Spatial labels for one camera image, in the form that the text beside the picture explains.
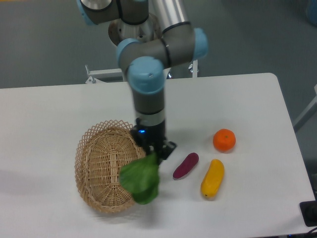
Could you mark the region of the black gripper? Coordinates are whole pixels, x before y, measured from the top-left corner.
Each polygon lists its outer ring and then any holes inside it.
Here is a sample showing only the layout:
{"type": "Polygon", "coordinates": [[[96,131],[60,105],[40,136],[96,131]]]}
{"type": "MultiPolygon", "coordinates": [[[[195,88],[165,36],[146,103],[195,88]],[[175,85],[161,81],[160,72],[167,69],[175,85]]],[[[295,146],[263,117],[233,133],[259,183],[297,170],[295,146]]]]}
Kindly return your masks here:
{"type": "Polygon", "coordinates": [[[151,154],[151,146],[155,152],[158,151],[158,165],[160,165],[176,149],[177,144],[166,140],[164,120],[152,126],[143,125],[141,122],[140,118],[136,118],[136,125],[130,130],[130,134],[137,146],[142,147],[146,154],[151,154]]]}

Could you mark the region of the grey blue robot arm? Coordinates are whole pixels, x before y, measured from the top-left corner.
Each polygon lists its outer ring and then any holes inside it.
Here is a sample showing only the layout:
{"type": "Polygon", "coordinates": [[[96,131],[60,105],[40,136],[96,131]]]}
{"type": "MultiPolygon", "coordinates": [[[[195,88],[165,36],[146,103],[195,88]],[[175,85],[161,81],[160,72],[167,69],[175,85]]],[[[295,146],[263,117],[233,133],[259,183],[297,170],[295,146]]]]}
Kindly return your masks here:
{"type": "Polygon", "coordinates": [[[191,25],[181,0],[153,2],[158,38],[146,0],[80,0],[77,5],[88,24],[121,21],[116,60],[133,95],[136,124],[130,132],[161,163],[176,148],[165,135],[164,70],[203,58],[209,50],[206,34],[191,25]]]}

